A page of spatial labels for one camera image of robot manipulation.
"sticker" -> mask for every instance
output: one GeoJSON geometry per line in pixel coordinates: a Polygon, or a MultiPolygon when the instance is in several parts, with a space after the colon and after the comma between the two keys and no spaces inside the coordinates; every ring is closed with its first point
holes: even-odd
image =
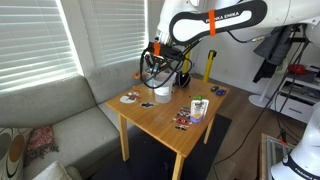
{"type": "Polygon", "coordinates": [[[139,99],[139,92],[138,91],[131,91],[129,92],[126,96],[122,96],[120,98],[120,101],[122,103],[125,103],[125,104],[131,104],[131,103],[134,103],[137,101],[137,99],[139,99]]]}
{"type": "Polygon", "coordinates": [[[190,121],[190,108],[189,107],[181,107],[176,117],[172,118],[171,122],[177,122],[176,129],[186,131],[187,128],[192,124],[190,121]]]}
{"type": "Polygon", "coordinates": [[[149,107],[153,107],[153,106],[154,106],[154,104],[150,103],[150,102],[141,103],[141,107],[144,107],[144,108],[149,108],[149,107]]]}

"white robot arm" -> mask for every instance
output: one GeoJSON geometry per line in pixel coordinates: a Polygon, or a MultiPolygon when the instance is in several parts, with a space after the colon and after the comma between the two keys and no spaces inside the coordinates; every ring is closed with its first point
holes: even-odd
{"type": "MultiPolygon", "coordinates": [[[[180,64],[202,38],[235,29],[306,23],[307,37],[320,46],[320,11],[316,8],[320,7],[319,0],[244,0],[234,6],[205,13],[195,8],[198,1],[165,0],[155,41],[150,42],[141,55],[142,63],[146,55],[147,59],[151,58],[152,63],[148,66],[156,74],[168,67],[177,70],[171,67],[171,63],[178,61],[180,64]],[[181,51],[174,48],[175,45],[188,45],[188,48],[181,51]]],[[[252,41],[263,39],[256,37],[252,41]]]]}
{"type": "Polygon", "coordinates": [[[199,13],[186,0],[166,0],[160,15],[157,38],[164,45],[171,45],[172,40],[177,45],[188,45],[204,36],[234,29],[306,23],[310,26],[310,37],[316,38],[314,41],[320,45],[320,37],[312,35],[320,32],[317,26],[320,11],[315,8],[319,5],[318,0],[251,0],[199,13]]]}

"blue object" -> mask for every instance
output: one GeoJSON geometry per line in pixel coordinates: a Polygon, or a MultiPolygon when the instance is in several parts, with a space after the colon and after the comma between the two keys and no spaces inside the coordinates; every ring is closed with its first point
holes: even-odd
{"type": "Polygon", "coordinates": [[[218,91],[216,91],[216,95],[222,96],[222,95],[224,95],[226,92],[227,92],[227,91],[224,90],[224,89],[219,89],[218,91]]]}

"wooden table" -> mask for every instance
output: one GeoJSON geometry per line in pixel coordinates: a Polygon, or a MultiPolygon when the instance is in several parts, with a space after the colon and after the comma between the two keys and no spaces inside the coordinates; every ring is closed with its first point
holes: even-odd
{"type": "Polygon", "coordinates": [[[123,160],[129,159],[126,122],[128,120],[177,153],[172,179],[179,179],[184,159],[189,155],[205,129],[207,131],[204,143],[207,143],[216,112],[229,92],[229,89],[220,86],[220,89],[227,90],[227,93],[217,96],[210,91],[213,85],[192,79],[187,87],[175,88],[170,102],[156,104],[151,108],[141,107],[142,102],[156,102],[153,89],[147,88],[144,84],[133,87],[107,101],[106,105],[118,113],[123,160]],[[139,102],[121,103],[120,98],[130,91],[140,92],[139,102]],[[205,99],[209,99],[206,118],[200,123],[190,125],[186,131],[176,129],[177,123],[172,121],[172,118],[176,117],[181,107],[190,107],[192,98],[198,95],[204,95],[205,99]]]}

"snack package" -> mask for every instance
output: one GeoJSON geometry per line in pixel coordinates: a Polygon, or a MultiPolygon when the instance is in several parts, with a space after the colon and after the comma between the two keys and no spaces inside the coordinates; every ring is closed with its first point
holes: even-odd
{"type": "Polygon", "coordinates": [[[201,122],[206,115],[209,105],[209,100],[192,100],[191,101],[191,112],[190,112],[190,121],[193,123],[201,122]]]}

